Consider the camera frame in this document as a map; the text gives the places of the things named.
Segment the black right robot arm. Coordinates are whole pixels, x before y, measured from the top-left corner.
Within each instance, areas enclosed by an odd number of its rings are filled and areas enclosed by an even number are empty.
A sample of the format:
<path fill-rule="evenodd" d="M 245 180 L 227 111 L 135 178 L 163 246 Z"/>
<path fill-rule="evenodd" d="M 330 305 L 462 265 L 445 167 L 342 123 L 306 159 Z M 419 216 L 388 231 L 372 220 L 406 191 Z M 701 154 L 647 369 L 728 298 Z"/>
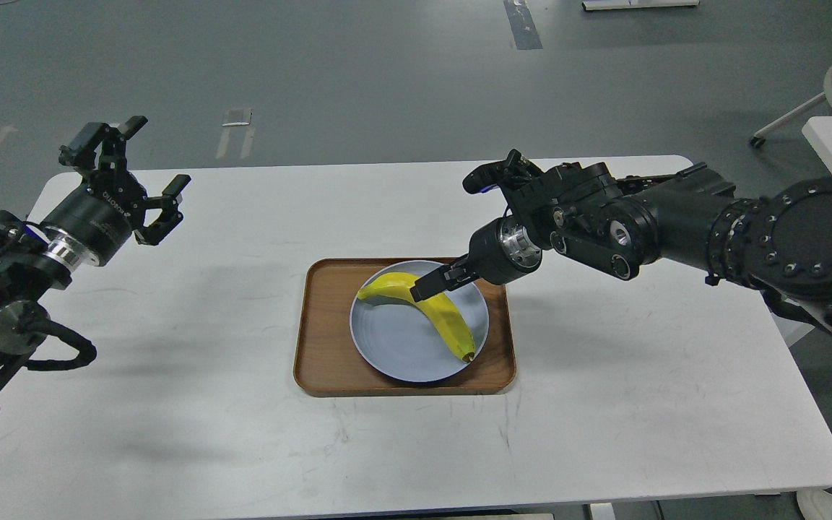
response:
<path fill-rule="evenodd" d="M 499 190 L 502 217 L 472 234 L 465 256 L 414 283 L 428 300 L 538 270 L 545 251 L 619 280 L 667 258 L 762 294 L 772 313 L 832 335 L 832 175 L 772 197 L 739 199 L 704 164 L 670 175 L 614 178 L 604 162 L 541 169 L 521 152 L 466 175 L 468 194 Z"/>

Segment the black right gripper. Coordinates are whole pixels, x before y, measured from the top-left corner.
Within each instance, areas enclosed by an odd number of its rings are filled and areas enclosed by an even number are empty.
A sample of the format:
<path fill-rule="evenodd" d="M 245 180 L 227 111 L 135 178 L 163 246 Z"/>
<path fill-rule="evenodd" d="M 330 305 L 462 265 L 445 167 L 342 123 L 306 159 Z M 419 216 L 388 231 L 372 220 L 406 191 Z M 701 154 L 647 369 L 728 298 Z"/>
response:
<path fill-rule="evenodd" d="M 419 277 L 410 296 L 419 303 L 478 279 L 506 285 L 538 270 L 541 263 L 542 248 L 532 242 L 526 228 L 516 218 L 496 218 L 472 234 L 468 262 L 442 264 Z"/>

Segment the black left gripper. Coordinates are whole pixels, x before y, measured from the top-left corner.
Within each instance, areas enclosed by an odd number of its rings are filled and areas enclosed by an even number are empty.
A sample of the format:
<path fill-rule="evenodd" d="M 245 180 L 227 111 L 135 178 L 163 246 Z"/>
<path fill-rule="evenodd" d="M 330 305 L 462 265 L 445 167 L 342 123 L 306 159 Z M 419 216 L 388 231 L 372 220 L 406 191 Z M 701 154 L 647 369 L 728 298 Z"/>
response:
<path fill-rule="evenodd" d="M 58 161 L 82 176 L 70 192 L 43 218 L 51 239 L 69 236 L 88 251 L 88 263 L 105 266 L 133 235 L 142 246 L 158 246 L 183 221 L 179 210 L 190 175 L 175 175 L 159 196 L 147 191 L 128 169 L 126 145 L 148 122 L 132 116 L 119 127 L 89 122 L 68 145 L 59 148 Z M 160 213 L 146 224 L 148 211 Z"/>

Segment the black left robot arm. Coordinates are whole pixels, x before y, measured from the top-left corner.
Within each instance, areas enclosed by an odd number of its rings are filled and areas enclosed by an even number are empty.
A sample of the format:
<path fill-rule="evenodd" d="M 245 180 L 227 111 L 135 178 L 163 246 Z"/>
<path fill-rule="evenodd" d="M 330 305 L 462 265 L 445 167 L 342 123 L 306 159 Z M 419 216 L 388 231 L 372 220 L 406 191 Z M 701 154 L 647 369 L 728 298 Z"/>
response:
<path fill-rule="evenodd" d="M 21 368 L 75 370 L 97 356 L 89 339 L 53 321 L 40 304 L 44 294 L 66 289 L 82 264 L 105 266 L 128 239 L 157 246 L 183 221 L 188 175 L 149 196 L 128 169 L 126 145 L 147 122 L 90 122 L 62 146 L 58 160 L 80 184 L 42 221 L 0 209 L 0 392 Z"/>

